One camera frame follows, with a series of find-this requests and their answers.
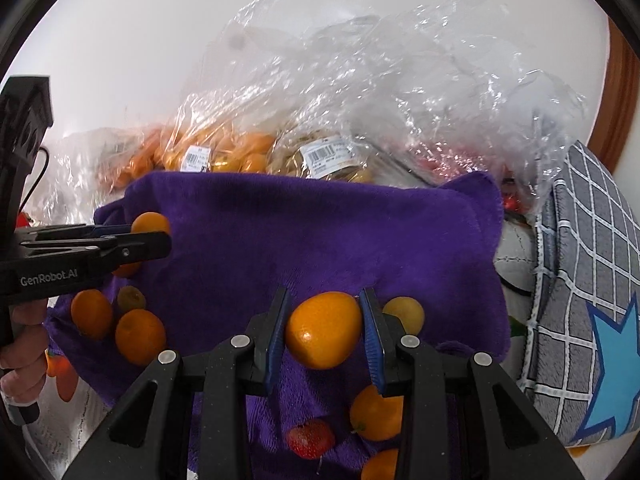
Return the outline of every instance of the white barcode sticker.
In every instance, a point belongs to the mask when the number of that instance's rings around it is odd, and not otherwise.
[[[184,171],[186,173],[202,173],[204,171],[207,171],[207,168],[209,167],[210,154],[210,148],[203,148],[202,146],[189,146],[187,148],[187,152],[182,158],[180,171]]]
[[[340,135],[310,142],[300,148],[300,153],[311,178],[322,178],[342,168],[357,165],[353,153]]]

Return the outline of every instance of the white wall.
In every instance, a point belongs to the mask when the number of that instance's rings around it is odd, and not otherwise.
[[[207,41],[252,0],[60,0],[20,51],[11,73],[51,75],[52,135],[163,120]],[[306,0],[329,10],[386,14],[437,0]],[[607,59],[604,13],[593,0],[497,0],[532,43],[529,59],[559,75],[590,104],[593,123]],[[332,2],[319,6],[319,2]],[[586,140],[589,129],[579,137]]]
[[[631,131],[626,140],[625,149],[622,152],[614,180],[620,191],[629,202],[631,209],[640,217],[640,100],[636,105],[636,114],[631,124]]]

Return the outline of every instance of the gray plaid fabric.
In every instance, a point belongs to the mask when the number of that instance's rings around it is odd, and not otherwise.
[[[607,440],[610,429],[574,440],[600,376],[586,301],[622,320],[640,288],[638,222],[606,168],[577,142],[535,231],[536,290],[519,385],[566,446]],[[636,404],[628,430],[639,426]]]

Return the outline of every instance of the green leaf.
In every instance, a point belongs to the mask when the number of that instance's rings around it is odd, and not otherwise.
[[[513,316],[509,316],[509,326],[511,327],[511,337],[527,335],[527,326],[519,322]]]

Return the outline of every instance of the barcode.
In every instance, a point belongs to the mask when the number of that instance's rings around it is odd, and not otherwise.
[[[197,160],[198,155],[196,155],[195,153],[187,153],[187,159],[185,160],[187,164],[194,164]]]
[[[317,162],[322,158],[329,158],[330,156],[335,155],[333,146],[324,146],[322,148],[318,148],[317,150],[309,153],[309,158],[311,159],[311,163]]]

